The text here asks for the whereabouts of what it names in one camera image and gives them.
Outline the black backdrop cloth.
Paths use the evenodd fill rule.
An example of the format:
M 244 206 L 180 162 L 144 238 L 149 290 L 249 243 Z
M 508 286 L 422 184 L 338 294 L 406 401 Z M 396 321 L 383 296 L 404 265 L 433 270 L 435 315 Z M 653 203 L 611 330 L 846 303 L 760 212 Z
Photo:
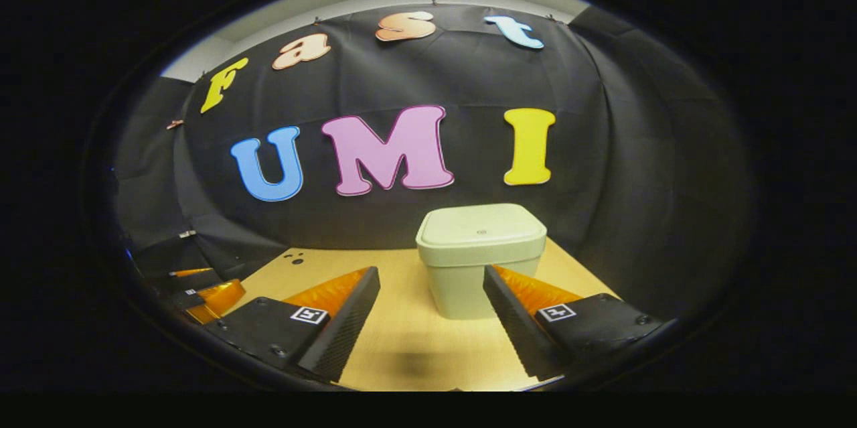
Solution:
M 235 278 L 291 247 L 413 248 L 431 210 L 510 202 L 666 318 L 731 281 L 753 201 L 720 90 L 599 9 L 564 25 L 404 5 L 303 26 L 195 80 L 155 79 L 112 169 L 146 273 Z

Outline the pale green desktop garbage bin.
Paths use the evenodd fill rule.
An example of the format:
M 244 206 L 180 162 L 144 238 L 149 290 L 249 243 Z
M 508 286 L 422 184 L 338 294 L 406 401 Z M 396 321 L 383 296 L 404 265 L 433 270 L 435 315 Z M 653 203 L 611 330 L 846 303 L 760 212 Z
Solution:
M 472 320 L 495 315 L 483 290 L 484 268 L 533 277 L 547 227 L 517 204 L 453 206 L 429 212 L 415 240 L 440 315 Z

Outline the wooden desktop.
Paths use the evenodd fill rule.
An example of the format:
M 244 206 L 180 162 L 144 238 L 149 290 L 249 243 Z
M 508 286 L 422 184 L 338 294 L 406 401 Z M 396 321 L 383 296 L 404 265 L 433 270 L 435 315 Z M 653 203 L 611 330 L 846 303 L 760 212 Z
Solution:
M 526 374 L 496 318 L 439 315 L 416 250 L 309 250 L 293 247 L 242 281 L 245 296 L 288 299 L 346 273 L 375 266 L 380 292 L 340 385 L 361 390 L 522 390 Z

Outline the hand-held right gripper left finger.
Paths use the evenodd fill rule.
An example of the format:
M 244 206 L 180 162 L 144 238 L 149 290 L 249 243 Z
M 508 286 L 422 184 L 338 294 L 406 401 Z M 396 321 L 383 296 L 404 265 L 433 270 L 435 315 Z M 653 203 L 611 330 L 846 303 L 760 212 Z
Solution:
M 203 330 L 273 369 L 339 382 L 381 286 L 364 267 L 285 300 L 257 297 Z

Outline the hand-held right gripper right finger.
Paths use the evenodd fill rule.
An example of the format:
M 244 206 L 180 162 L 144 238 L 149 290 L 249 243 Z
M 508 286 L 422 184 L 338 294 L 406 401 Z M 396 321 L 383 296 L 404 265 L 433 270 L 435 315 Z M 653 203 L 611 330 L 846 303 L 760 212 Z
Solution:
M 484 267 L 483 290 L 524 370 L 540 381 L 626 364 L 677 322 L 608 293 L 582 297 L 499 265 Z

